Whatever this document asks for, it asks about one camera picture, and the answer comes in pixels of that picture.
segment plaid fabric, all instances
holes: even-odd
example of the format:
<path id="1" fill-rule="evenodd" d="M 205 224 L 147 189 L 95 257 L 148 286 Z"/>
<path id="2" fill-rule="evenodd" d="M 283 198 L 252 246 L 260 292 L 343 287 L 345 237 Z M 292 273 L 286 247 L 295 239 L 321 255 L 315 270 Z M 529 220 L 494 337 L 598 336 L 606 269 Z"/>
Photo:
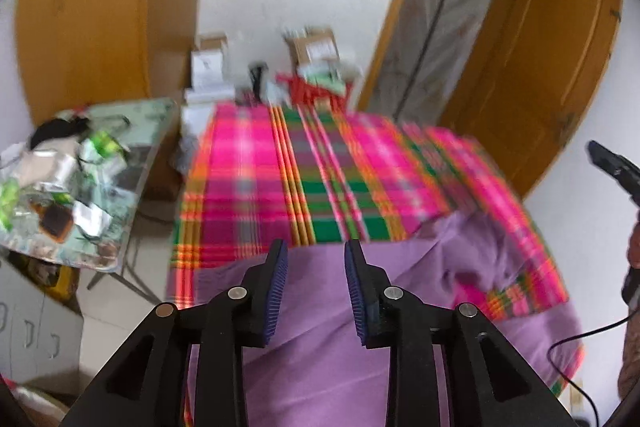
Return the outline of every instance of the plaid fabric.
<path id="1" fill-rule="evenodd" d="M 534 223 L 474 140 L 363 113 L 222 105 L 187 181 L 169 298 L 193 305 L 195 271 L 258 255 L 273 239 L 402 241 L 427 220 L 476 208 L 504 227 L 526 265 L 506 290 L 461 285 L 458 301 L 492 320 L 567 302 Z"/>

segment cardboard box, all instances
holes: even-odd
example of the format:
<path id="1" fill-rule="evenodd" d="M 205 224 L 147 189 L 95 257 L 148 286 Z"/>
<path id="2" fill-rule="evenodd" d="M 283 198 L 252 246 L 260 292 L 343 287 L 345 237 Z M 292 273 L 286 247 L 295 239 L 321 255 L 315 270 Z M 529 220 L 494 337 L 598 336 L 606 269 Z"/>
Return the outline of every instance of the cardboard box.
<path id="1" fill-rule="evenodd" d="M 224 49 L 226 49 L 226 35 L 224 33 L 212 33 L 196 37 L 195 51 L 205 52 Z"/>
<path id="2" fill-rule="evenodd" d="M 286 38 L 294 69 L 318 60 L 339 60 L 331 28 L 307 29 L 306 37 Z"/>

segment person's arm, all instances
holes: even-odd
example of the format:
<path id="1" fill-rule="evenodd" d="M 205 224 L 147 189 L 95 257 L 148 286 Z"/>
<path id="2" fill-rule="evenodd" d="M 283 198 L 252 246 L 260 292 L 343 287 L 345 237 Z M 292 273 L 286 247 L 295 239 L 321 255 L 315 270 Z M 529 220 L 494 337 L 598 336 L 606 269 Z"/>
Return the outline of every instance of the person's arm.
<path id="1" fill-rule="evenodd" d="M 629 248 L 626 252 L 629 264 L 633 268 L 640 268 L 640 214 L 638 221 L 629 239 Z M 618 378 L 618 393 L 621 399 L 625 398 L 638 380 L 640 380 L 640 313 L 631 318 L 626 325 L 622 369 Z"/>

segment glass table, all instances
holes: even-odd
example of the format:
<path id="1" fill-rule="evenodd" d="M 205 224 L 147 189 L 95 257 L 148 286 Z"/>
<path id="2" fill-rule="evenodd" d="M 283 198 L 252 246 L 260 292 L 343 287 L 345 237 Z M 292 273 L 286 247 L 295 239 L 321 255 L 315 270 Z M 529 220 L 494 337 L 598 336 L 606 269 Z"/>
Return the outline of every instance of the glass table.
<path id="1" fill-rule="evenodd" d="M 107 132 L 113 126 L 121 126 L 123 121 L 129 122 L 124 130 L 115 135 L 118 143 L 127 150 L 126 168 L 110 182 L 101 182 L 98 178 L 90 189 L 92 193 L 89 197 L 112 217 L 110 225 L 97 239 L 87 238 L 79 227 L 74 226 L 64 240 L 58 242 L 43 233 L 37 213 L 27 212 L 14 218 L 10 231 L 0 227 L 0 245 L 48 263 L 96 270 L 97 276 L 91 281 L 89 289 L 102 276 L 109 274 L 156 304 L 160 302 L 158 297 L 132 270 L 133 279 L 142 289 L 124 278 L 125 257 L 146 179 L 177 114 L 177 106 L 170 98 L 159 98 L 94 105 L 84 113 L 90 118 L 93 129 L 100 128 Z M 72 116 L 72 111 L 58 115 L 59 118 Z"/>

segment cabinet handle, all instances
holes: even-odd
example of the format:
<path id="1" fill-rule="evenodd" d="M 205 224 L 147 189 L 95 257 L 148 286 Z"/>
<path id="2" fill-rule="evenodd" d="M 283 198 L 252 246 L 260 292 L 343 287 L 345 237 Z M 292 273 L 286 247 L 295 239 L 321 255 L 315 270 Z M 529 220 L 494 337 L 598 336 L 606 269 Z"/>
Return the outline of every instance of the cabinet handle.
<path id="1" fill-rule="evenodd" d="M 9 306 L 0 302 L 0 312 L 2 312 L 2 321 L 0 321 L 0 333 L 6 329 L 6 320 L 9 317 Z"/>
<path id="2" fill-rule="evenodd" d="M 31 321 L 24 320 L 25 329 L 25 338 L 24 338 L 24 349 L 28 349 L 33 344 L 34 334 L 36 331 L 36 325 Z"/>
<path id="3" fill-rule="evenodd" d="M 56 346 L 54 348 L 53 355 L 49 355 L 49 358 L 53 360 L 60 354 L 60 336 L 54 333 L 51 333 L 51 338 L 53 339 L 54 346 Z"/>

